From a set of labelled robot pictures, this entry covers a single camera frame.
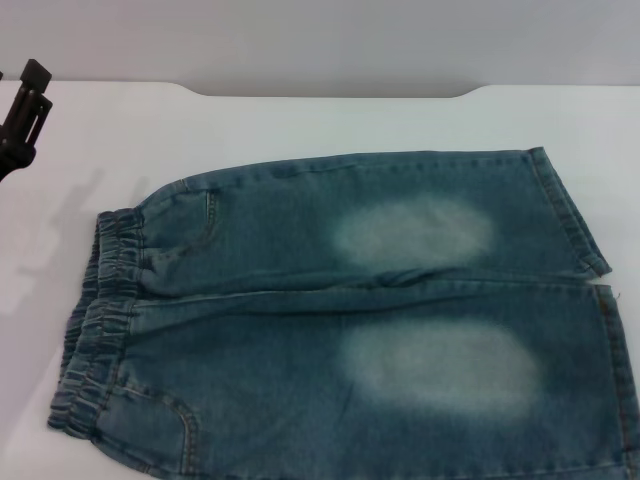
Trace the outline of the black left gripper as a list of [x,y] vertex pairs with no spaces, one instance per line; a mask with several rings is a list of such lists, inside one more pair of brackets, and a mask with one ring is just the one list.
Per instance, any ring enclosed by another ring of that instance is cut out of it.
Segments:
[[37,60],[27,61],[21,85],[1,125],[1,181],[30,166],[36,156],[35,144],[52,108],[44,95],[51,79],[52,74]]

